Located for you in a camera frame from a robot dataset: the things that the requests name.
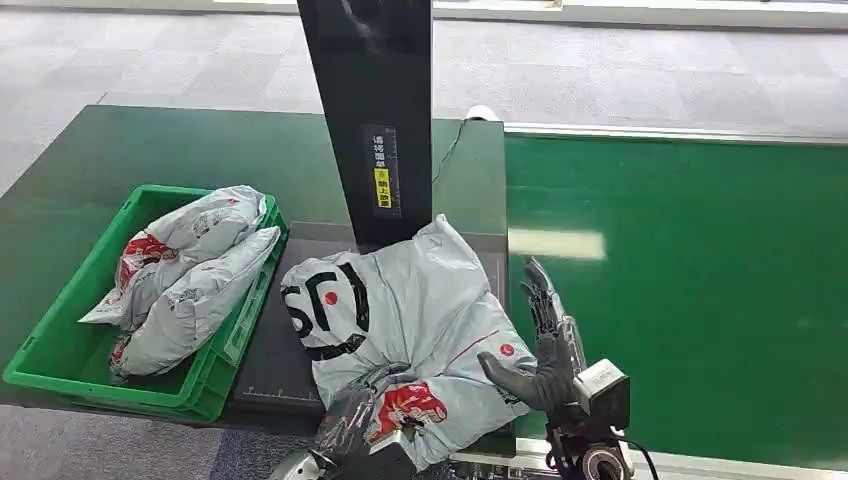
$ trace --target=green plastic crate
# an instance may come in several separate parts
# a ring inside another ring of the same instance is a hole
[[[260,228],[279,226],[280,241],[220,329],[171,372],[112,385],[109,353],[120,330],[112,325],[77,323],[114,286],[117,259],[127,241],[151,221],[207,193],[208,190],[160,185],[136,188],[6,366],[3,380],[49,390],[82,405],[180,420],[216,420],[288,239],[274,197],[265,197],[268,208]]]

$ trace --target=black label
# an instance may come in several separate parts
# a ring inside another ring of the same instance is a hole
[[[363,125],[362,132],[374,213],[400,218],[397,130],[385,125]]]

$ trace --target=green table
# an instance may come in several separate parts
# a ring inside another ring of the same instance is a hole
[[[516,130],[532,132],[506,136],[520,333],[532,335],[518,254],[554,232],[560,252],[543,262],[589,361],[632,377],[634,439],[848,469],[848,148]],[[525,417],[519,436],[543,425]]]
[[[434,122],[437,159],[458,126]],[[504,233],[508,211],[511,315],[525,338],[520,256],[542,251],[590,360],[633,378],[634,438],[848,468],[848,150],[513,130],[504,140],[501,124],[466,125],[434,210],[480,233]],[[247,183],[289,221],[348,222],[320,116],[87,107],[0,199],[0,264],[15,275],[0,291],[0,365],[140,183]],[[0,402],[66,407],[8,385]],[[539,415],[519,422],[522,436],[542,432]]]

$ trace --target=gray carpet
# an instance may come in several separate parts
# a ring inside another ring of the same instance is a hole
[[[848,137],[842,34],[440,21],[434,36],[437,116],[484,103],[511,121]],[[97,102],[321,111],[296,17],[0,7],[0,194]],[[0,406],[0,479],[259,479],[298,441]]]

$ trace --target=robotic hand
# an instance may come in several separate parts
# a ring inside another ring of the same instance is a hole
[[[365,442],[365,430],[377,399],[389,385],[415,380],[407,370],[408,363],[394,362],[366,372],[345,386],[327,409],[312,448],[286,456],[270,480],[331,480],[351,474],[372,451]]]
[[[478,361],[492,383],[545,412],[547,463],[563,479],[629,480],[633,464],[620,436],[630,420],[629,379],[606,359],[587,366],[577,322],[563,308],[551,278],[533,257],[524,270],[538,367],[510,370],[489,353],[479,354]],[[648,464],[657,478],[650,457]]]

